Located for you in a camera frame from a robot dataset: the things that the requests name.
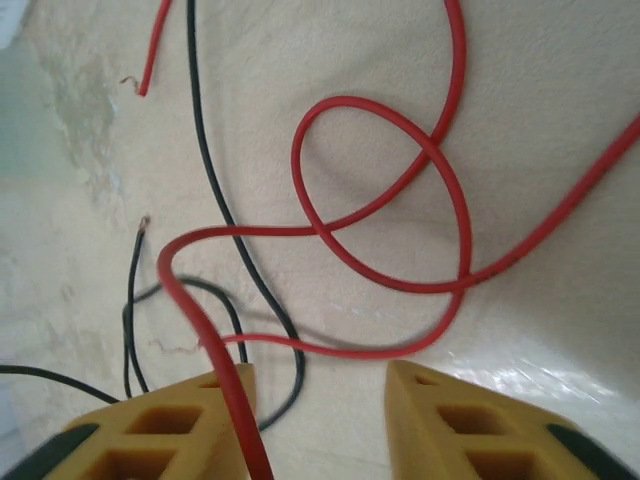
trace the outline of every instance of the red wire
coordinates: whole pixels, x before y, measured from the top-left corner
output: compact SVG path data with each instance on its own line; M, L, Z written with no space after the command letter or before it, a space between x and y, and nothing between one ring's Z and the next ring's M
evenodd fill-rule
M146 72L153 65L159 31L166 16L166 10L170 0L163 1L161 12L158 13L154 37L149 51ZM587 171L584 177L571 189L569 194L560 204L542 221L522 242L509 251L496 262L476 271L471 272L472 256L472 229L471 219L464 193L451 165L440 151L438 145L444 139L451 126L462 95L466 64L466 40L464 21L458 0L445 0L451 34L453 39L453 67L449 94L445 102L440 119L431 136L423 132L417 125L403 115L385 107L377 102L360 97L341 96L323 100L316 104L302 119L293 139L291 149L291 169L293 183L302 208L309 219L310 226L299 227L274 227L274 226L219 226L195 230L172 240L163 248L158 257L158 276L167 292L189 319L197 334L200 343L209 355L214 369L218 374L220 387L229 413L236 429L240 446L247 463L249 473L254 479L273 478L269 466L264 445L260 439L258 429L253 419L253 414L242 388L240 379L236 373L233 360L228 354L225 344L234 342L263 341L294 347L307 352L329 355L333 357L349 358L357 360L381 360L390 359L416 353L437 341L451 325L457 314L466 289L478 285L495 275L498 275L513 266L518 260L529 254L575 210L589 191L600 181L607 171L621 160L622 155L640 138L640 115L624 130L624 132L605 150L594 165ZM307 193L301 169L301 149L309 128L315 119L322 113L338 107L358 108L380 116L402 129L407 135L416 141L422 152L413 161L409 168L393 183L393 185L370 204L330 223L324 223L315 210ZM349 253L335 239L332 232L353 225L368 217L387 203L393 200L404 188L406 188L425 168L429 160L433 161L439 174L445 182L458 223L460 235L460 259L458 276L455 280L435 283L418 283L400 280L390 277L368 267L351 253ZM421 293L452 293L451 300L436 327L421 339L403 346L371 347L361 350L347 350L323 345L307 343L301 340L292 340L287 337L268 334L245 334L221 338L215 326L211 323L204 310L189 295L182 284L176 279L171 263L173 257L183 248L192 243L208 238L222 236L266 236L266 237L298 237L318 235L329 249L334 252L350 268L362 276L380 285L395 290Z
M138 86L136 93L141 97L146 97L149 91L149 83L151 83L151 74L153 73L153 65L155 64L156 56L158 54L158 46L160 45L160 37L162 36L162 29L164 28L164 22L167 19L169 8L171 8L172 0L162 0L160 8L156 14L156 21L153 24L153 30L151 32L151 40L149 41L149 53L147 54L147 63L144 66L144 74L142 75L142 81Z

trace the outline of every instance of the red wire loop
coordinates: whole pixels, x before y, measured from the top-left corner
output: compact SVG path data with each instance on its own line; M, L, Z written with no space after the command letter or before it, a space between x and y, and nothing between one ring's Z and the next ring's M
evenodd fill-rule
M139 93L146 94L153 58L157 51L160 31L171 0L163 0L161 9L156 19L154 34L149 49L149 59L145 68L145 77L140 86ZM451 35L453 41L453 67L449 94L445 102L442 114L431 136L427 135L417 125L398 112L360 97L339 96L322 100L316 104L302 119L293 139L291 149L291 169L293 183L302 208L309 219L310 226L299 227L274 227L274 226L219 226L209 227L188 232L172 240L166 245L158 257L157 268L160 281L169 295L180 307L182 312L191 322L196 333L200 337L200 343L205 348L211 362L218 374L220 387L229 408L234 428L240 441L249 473L254 479L273 478L264 445L259 436L258 429L253 419L248 399L242 388L240 379L236 373L231 356L226 350L225 344L233 342L263 341L294 347L307 352L329 355L340 358L358 360L381 360L414 354L436 342L449 328L455 318L465 295L466 289L498 275L518 260L530 253L542 243L555 229L575 210L577 205L604 177L607 171L613 167L622 155L640 137L640 115L624 130L624 132L611 144L585 176L571 189L569 194L559 205L542 221L522 242L509 251L496 262L476 271L470 272L472 256L472 229L467 203L458 179L440 151L438 145L446 136L458 108L462 95L466 64L466 40L462 11L458 0L445 0L445 6L449 16ZM330 223L324 223L319 217L304 184L301 167L301 150L304 137L315 119L333 108L358 108L371 112L396 125L416 143L422 147L422 152L411 163L409 168L389 187L382 195L361 209ZM334 231L353 225L378 211L400 192L402 192L432 161L442 177L445 186L451 196L454 211L458 223L460 235L460 259L458 276L455 280L437 283L419 283L400 280L378 272L349 253L333 236ZM176 279L171 262L173 257L183 248L192 243L208 238L222 236L265 236L265 237L297 237L318 235L329 249L335 253L350 268L360 273L371 281L388 288L419 294L451 293L452 297L444 314L436 326L417 341L402 346L371 347L361 350L349 350L315 345L301 340L292 340L287 337L267 334L245 334L220 337L213 323L200 305L189 295L187 290Z

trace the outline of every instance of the textured wall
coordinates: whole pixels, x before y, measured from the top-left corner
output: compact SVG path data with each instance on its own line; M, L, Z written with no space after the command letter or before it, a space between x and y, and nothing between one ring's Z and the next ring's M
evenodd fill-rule
M28 278L28 290L9 302L10 312L26 319L12 327L15 344L38 334L31 350L16 347L15 355L112 389L121 368L119 310L140 216L153 218L141 285L154 281L153 261L167 240L221 221L192 126L184 2L169 16L149 96L137 98L130 84L118 83L141 72L157 3L40 0L26 30L49 81L64 165L55 184L21 177L20 195L29 200L16 202L15 210L21 220L34 219L33 236L47 253L32 265L36 254L18 245L21 229L7 252L16 262L11 271ZM439 1L200 3L205 113L238 220L304 223L290 180L289 144L298 120L323 97L370 96L433 127L451 61ZM463 2L463 9L467 89L444 151L467 194L474 265L481 266L521 239L637 114L640 4L519 0ZM372 199L417 149L379 120L341 111L319 121L304 152L312 198L329 219ZM451 332L415 358L566 414L636 468L639 158L636 148L530 258L475 289ZM339 238L361 259L403 278L455 274L454 218L433 170ZM445 296L373 285L316 239L250 244L310 337L399 341L428 328L446 303ZM233 252L227 240L207 242L176 263L233 292L248 329L279 331ZM198 298L228 330L220 306ZM206 368L201 352L176 350L192 347L195 337L166 298L138 311L142 361L154 386ZM291 354L251 346L250 355L258 363L265 413L288 392ZM302 472L307 478L388 478L383 369L311 359L302 400L265 436L279 478ZM23 382L15 390L24 399L41 388ZM47 389L45 398L24 408L31 442L94 406L73 392ZM46 420L34 420L33 412L47 412Z

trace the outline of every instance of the yellow plastic piece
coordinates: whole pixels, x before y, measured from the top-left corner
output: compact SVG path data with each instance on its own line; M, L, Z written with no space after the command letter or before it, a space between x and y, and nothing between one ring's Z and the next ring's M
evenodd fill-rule
M255 411L252 365L237 365ZM67 426L98 423L47 480L247 478L215 373L96 410Z
M389 363L385 416L396 480L597 480L545 428L566 419L420 365Z

